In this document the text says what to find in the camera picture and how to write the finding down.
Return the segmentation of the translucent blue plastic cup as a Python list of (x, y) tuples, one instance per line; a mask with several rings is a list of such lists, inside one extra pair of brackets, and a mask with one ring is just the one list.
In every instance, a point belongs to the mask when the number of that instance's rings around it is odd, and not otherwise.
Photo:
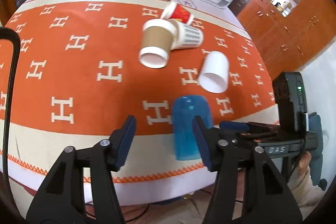
[(188, 95), (179, 97), (173, 102), (175, 158), (179, 161), (201, 158), (192, 128), (194, 116), (201, 116), (207, 128), (213, 127), (213, 117), (205, 97)]

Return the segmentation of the white plastic cup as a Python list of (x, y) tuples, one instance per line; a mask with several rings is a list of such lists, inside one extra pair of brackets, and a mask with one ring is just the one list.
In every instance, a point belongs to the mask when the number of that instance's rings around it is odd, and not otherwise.
[(228, 89), (230, 63), (224, 53), (207, 54), (198, 75), (198, 84), (206, 91), (219, 94)]

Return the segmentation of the grey checkered paper cup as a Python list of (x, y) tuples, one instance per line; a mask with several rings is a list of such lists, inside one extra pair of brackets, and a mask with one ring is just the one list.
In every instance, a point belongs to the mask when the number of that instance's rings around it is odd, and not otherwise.
[(197, 48), (202, 44), (204, 35), (201, 30), (175, 19), (169, 19), (169, 22), (175, 28), (171, 46), (172, 50)]

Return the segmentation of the brown sleeve paper cup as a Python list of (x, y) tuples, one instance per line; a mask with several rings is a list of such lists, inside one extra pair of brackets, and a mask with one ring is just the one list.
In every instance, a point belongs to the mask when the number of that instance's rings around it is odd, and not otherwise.
[(168, 20), (151, 19), (142, 27), (139, 62), (148, 68), (164, 68), (170, 57), (176, 27)]

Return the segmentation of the red patterned paper cup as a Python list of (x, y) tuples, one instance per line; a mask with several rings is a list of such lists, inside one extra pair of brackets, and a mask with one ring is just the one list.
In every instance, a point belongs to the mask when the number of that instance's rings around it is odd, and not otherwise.
[(161, 13), (160, 18), (165, 20), (175, 19), (188, 25), (191, 25), (194, 20), (193, 14), (175, 1), (169, 2)]

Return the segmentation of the wooden cabinet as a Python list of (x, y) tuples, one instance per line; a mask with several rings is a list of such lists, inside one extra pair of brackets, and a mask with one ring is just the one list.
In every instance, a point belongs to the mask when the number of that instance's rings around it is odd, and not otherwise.
[(334, 0), (233, 0), (229, 8), (272, 79), (306, 65), (335, 39)]

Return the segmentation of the orange H-pattern tablecloth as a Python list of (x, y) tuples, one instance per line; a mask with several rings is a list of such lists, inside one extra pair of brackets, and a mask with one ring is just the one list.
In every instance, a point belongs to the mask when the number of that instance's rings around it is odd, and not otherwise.
[[(94, 145), (127, 116), (137, 131), (115, 182), (153, 181), (203, 168), (174, 155), (175, 99), (200, 95), (214, 124), (276, 123), (277, 106), (267, 69), (246, 33), (195, 11), (203, 44), (175, 50), (168, 64), (151, 69), (138, 61), (143, 24), (159, 16), (157, 0), (33, 0), (7, 22), (21, 38), (9, 137), (9, 174), (34, 187), (20, 170), (46, 175), (62, 149)], [(228, 89), (211, 93), (198, 84), (208, 53), (230, 63)]]

